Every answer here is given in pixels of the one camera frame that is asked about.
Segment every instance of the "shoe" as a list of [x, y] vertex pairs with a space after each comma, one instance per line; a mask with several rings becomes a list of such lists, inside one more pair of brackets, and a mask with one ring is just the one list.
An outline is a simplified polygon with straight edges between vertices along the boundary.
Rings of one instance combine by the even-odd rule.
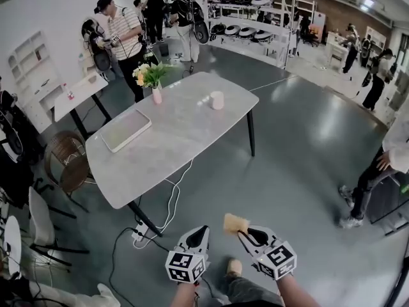
[[346, 201], [346, 204], [349, 208], [353, 208], [355, 206], [355, 202], [352, 198], [352, 190], [347, 188], [346, 185], [338, 188], [338, 193], [341, 197], [343, 197]]
[[346, 230], [350, 229], [350, 228], [358, 228], [360, 226], [362, 226], [364, 224], [364, 220], [363, 219], [356, 219], [352, 216], [348, 216], [346, 218], [341, 218], [339, 220], [339, 226], [341, 228], [344, 228]]
[[226, 274], [233, 273], [235, 276], [241, 276], [243, 272], [243, 265], [239, 259], [232, 258], [229, 260], [229, 265]]

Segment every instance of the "white sneaker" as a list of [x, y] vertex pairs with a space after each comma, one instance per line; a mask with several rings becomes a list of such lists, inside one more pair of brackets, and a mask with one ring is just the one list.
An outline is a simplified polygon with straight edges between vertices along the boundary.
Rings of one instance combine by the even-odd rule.
[[356, 219], [352, 216], [348, 216], [346, 218], [341, 218], [339, 220], [339, 226], [341, 228], [344, 228], [346, 230], [350, 229], [350, 228], [358, 228], [360, 226], [362, 226], [364, 224], [364, 220], [363, 219]]
[[355, 206], [355, 202], [352, 198], [352, 190], [347, 188], [346, 185], [339, 187], [338, 193], [342, 198], [345, 199], [346, 204], [349, 206], [349, 208], [353, 208], [353, 206]]

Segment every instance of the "person's hand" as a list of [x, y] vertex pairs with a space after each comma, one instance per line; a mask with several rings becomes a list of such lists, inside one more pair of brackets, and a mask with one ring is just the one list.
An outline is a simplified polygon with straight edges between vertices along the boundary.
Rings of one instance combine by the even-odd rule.
[[385, 171], [390, 166], [389, 152], [384, 152], [376, 161], [379, 161], [376, 168], [380, 171]]

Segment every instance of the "power strip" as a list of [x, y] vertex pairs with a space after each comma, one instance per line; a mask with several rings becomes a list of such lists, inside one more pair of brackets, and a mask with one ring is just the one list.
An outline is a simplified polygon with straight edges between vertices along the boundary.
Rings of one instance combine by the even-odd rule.
[[[138, 225], [136, 226], [136, 231], [138, 233], [141, 233], [142, 235], [146, 235], [146, 232], [148, 232], [148, 225], [146, 225], [144, 222], [139, 221]], [[137, 241], [141, 242], [144, 237], [142, 235], [139, 235], [138, 233], [132, 232], [132, 237]]]

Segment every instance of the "rattan chair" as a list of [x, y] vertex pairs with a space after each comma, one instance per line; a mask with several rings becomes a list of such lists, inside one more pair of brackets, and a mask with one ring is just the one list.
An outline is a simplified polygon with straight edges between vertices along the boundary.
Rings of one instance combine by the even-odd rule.
[[[52, 172], [53, 157], [62, 165], [63, 170], [56, 180]], [[72, 199], [72, 193], [92, 178], [89, 168], [84, 140], [75, 132], [62, 131], [57, 133], [45, 149], [45, 172], [51, 182], [59, 186], [74, 204], [89, 212], [85, 207]]]

